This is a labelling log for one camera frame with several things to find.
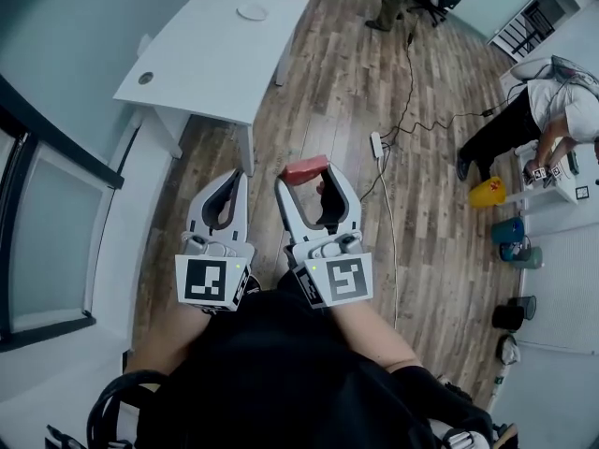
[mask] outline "black pants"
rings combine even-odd
[[[525,89],[507,108],[470,138],[460,150],[460,158],[476,162],[483,181],[490,178],[490,166],[496,156],[512,148],[539,139],[541,132],[531,114]]]

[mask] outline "wooden floor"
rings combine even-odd
[[[250,179],[249,240],[257,248],[253,270],[263,285],[285,271],[287,243],[273,185],[286,163],[325,153],[359,196],[377,176],[369,134],[387,133],[402,113],[410,89],[405,41],[414,16],[390,33],[364,22],[379,0],[311,0],[299,25],[285,86],[271,85],[254,127],[256,174]],[[499,104],[498,78],[511,66],[501,51],[484,45],[461,24],[434,29],[422,16],[409,55],[414,93],[403,128],[413,122],[447,123],[454,113],[481,112]],[[456,149],[484,119],[456,119],[449,131],[400,132],[386,180],[395,220],[399,265],[398,330],[424,365],[444,373],[481,406],[489,402],[498,366],[493,361],[500,332],[491,328],[494,306],[517,292],[519,274],[502,263],[489,240],[492,223],[512,216],[512,207],[472,210],[469,189],[456,179]],[[174,286],[174,258],[190,200],[211,179],[238,167],[234,133],[225,123],[193,118],[173,162],[154,216],[139,282],[135,340],[161,312]],[[508,191],[517,181],[515,158],[493,169]],[[299,192],[314,214],[313,188]],[[362,230],[373,252],[373,305],[392,324],[393,250],[381,184],[364,200]]]

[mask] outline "black shirt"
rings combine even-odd
[[[212,318],[140,412],[137,447],[440,447],[430,418],[491,442],[487,413],[423,368],[389,374],[354,353],[282,283]]]

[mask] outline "red object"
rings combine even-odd
[[[313,180],[329,166],[329,160],[324,154],[319,154],[314,158],[299,160],[287,165],[279,177],[291,186],[299,186]]]

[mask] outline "white plate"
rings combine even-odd
[[[266,18],[269,16],[269,12],[259,4],[241,5],[237,8],[237,13],[239,13],[245,19],[255,20],[257,22],[266,20]]]

